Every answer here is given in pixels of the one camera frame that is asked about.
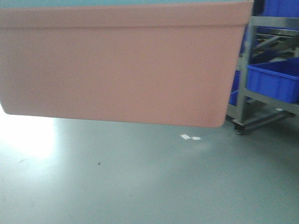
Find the metal shelving cart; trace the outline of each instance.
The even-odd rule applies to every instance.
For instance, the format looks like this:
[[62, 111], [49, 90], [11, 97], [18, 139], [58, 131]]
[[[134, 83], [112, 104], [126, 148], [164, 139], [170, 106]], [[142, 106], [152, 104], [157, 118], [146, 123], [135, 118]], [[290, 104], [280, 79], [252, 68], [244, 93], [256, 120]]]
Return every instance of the metal shelving cart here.
[[[254, 46], [256, 41], [257, 28], [275, 28], [271, 30], [271, 35], [267, 41]], [[237, 104], [228, 105], [227, 115], [234, 118], [235, 132], [237, 134], [244, 134], [245, 129], [255, 128], [266, 123], [275, 121], [277, 119], [293, 116], [299, 114], [299, 104], [290, 104], [274, 98], [261, 95], [259, 93], [249, 91], [246, 89], [246, 83], [248, 78], [247, 65], [252, 63], [254, 58], [257, 58], [255, 63], [263, 63], [273, 58], [279, 57], [281, 52], [293, 53], [292, 56], [299, 56], [299, 18], [286, 18], [286, 17], [269, 17], [269, 16], [252, 16], [248, 25], [245, 50], [243, 56], [239, 60], [239, 67], [241, 70], [239, 92], [237, 98]], [[277, 54], [271, 55], [269, 53], [261, 54], [258, 61], [258, 57], [254, 57], [254, 51], [260, 50], [269, 46], [271, 43], [278, 41], [281, 36], [286, 36], [286, 41], [278, 44], [273, 52]], [[266, 116], [252, 116], [255, 112], [259, 111], [265, 105], [272, 105], [276, 110], [268, 113]]]

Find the paper scrap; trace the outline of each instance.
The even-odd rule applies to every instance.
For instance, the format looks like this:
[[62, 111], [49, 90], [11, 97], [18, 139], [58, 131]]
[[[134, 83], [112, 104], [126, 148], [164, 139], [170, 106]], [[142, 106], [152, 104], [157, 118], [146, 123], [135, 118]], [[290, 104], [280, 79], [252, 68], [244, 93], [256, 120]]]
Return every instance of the paper scrap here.
[[185, 140], [190, 139], [190, 137], [189, 137], [188, 135], [186, 135], [186, 134], [182, 134], [181, 137], [182, 137], [183, 139], [185, 139]]
[[200, 138], [200, 137], [192, 137], [192, 139], [193, 139], [194, 141], [201, 140], [201, 138]]

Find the caster wheel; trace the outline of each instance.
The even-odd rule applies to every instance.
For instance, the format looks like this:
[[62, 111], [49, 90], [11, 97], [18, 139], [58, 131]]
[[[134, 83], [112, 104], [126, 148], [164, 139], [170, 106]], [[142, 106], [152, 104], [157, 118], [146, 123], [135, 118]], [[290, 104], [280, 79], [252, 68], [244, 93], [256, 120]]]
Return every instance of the caster wheel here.
[[238, 135], [244, 135], [245, 127], [239, 124], [235, 124], [235, 133]]

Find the epoxy floor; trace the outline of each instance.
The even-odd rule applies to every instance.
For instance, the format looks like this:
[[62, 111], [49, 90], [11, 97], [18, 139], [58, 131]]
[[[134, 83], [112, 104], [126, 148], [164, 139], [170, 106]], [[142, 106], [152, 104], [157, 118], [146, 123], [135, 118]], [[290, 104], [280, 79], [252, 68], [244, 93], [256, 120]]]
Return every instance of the epoxy floor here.
[[298, 224], [298, 124], [239, 136], [229, 120], [209, 129], [1, 111], [0, 223]]

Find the blue crate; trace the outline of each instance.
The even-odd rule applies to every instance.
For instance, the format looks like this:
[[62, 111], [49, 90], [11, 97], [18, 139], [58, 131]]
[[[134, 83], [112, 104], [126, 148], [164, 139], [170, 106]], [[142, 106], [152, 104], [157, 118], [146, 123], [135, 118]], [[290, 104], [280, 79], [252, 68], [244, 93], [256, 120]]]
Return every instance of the blue crate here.
[[232, 91], [229, 98], [229, 104], [236, 106], [239, 90]]
[[241, 72], [235, 71], [235, 77], [234, 77], [234, 82], [233, 82], [233, 86], [232, 86], [232, 92], [239, 89], [240, 74], [241, 74]]
[[237, 105], [240, 74], [241, 74], [241, 72], [235, 71], [234, 82], [233, 82], [232, 91], [231, 91], [230, 98], [229, 98], [229, 104], [234, 105], [234, 106]]
[[247, 67], [248, 90], [287, 103], [299, 101], [299, 58]]
[[299, 0], [266, 0], [263, 15], [299, 17]]

